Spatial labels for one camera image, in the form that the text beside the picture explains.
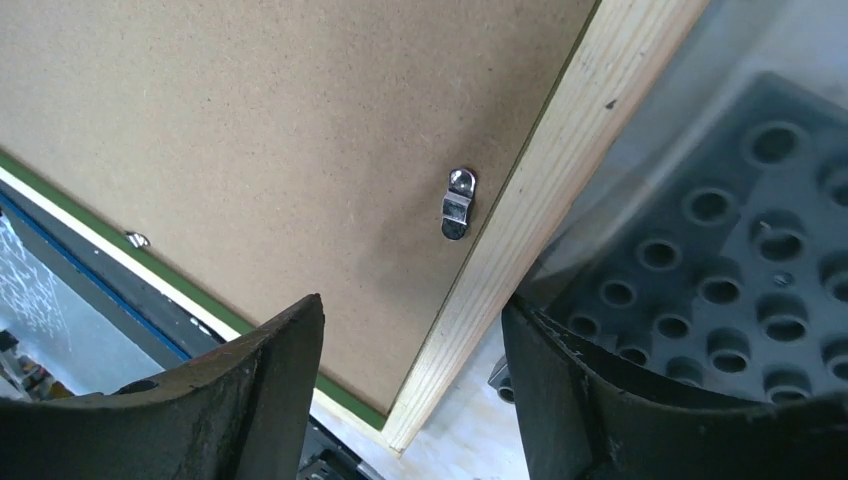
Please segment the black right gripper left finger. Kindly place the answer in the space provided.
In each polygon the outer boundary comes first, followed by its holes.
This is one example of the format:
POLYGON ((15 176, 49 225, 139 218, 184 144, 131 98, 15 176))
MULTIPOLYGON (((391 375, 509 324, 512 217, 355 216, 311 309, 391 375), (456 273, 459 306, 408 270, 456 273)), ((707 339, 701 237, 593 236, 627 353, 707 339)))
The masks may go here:
POLYGON ((322 352, 310 294, 177 368, 45 402, 1 402, 5 479, 293 479, 322 352))

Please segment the green wooden picture frame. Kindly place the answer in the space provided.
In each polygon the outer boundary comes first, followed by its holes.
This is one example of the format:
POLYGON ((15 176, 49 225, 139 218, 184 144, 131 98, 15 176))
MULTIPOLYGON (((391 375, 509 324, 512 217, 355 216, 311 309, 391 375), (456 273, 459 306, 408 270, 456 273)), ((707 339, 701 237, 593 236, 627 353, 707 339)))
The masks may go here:
MULTIPOLYGON (((572 46, 496 201, 407 373, 381 412, 325 375, 318 398, 357 430, 404 450, 596 170, 702 1, 590 1, 572 46)), ((2 179, 76 229, 225 339, 254 323, 157 258, 2 148, 2 179)))

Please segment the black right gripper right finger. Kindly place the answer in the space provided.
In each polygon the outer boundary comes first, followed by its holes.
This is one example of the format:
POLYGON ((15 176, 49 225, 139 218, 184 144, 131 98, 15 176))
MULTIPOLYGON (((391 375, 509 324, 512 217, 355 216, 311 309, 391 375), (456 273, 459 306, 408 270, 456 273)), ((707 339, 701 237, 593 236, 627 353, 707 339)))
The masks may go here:
POLYGON ((519 296, 502 313, 533 479, 843 479, 847 397, 742 400, 655 374, 519 296))

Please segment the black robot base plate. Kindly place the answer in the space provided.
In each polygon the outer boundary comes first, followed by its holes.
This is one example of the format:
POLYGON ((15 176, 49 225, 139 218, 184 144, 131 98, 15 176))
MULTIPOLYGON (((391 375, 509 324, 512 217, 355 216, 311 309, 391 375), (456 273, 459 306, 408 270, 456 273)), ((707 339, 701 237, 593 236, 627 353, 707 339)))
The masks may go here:
MULTIPOLYGON (((1 402, 110 395, 233 341, 1 187, 1 402)), ((293 479, 372 479, 309 412, 293 479)))

